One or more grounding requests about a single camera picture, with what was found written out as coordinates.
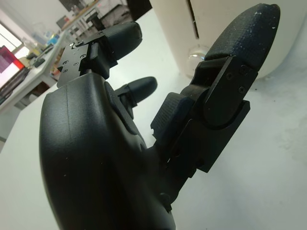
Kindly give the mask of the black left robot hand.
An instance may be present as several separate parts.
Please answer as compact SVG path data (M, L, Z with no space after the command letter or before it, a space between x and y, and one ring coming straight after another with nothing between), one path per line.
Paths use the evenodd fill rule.
M142 41L137 22L67 46L57 89L46 95L39 155L62 230L174 230L172 203L197 170L208 172L250 110L245 95L275 39L276 4L257 4L221 33L180 93L165 98L146 147L133 108L157 88L145 77L112 89L109 70Z

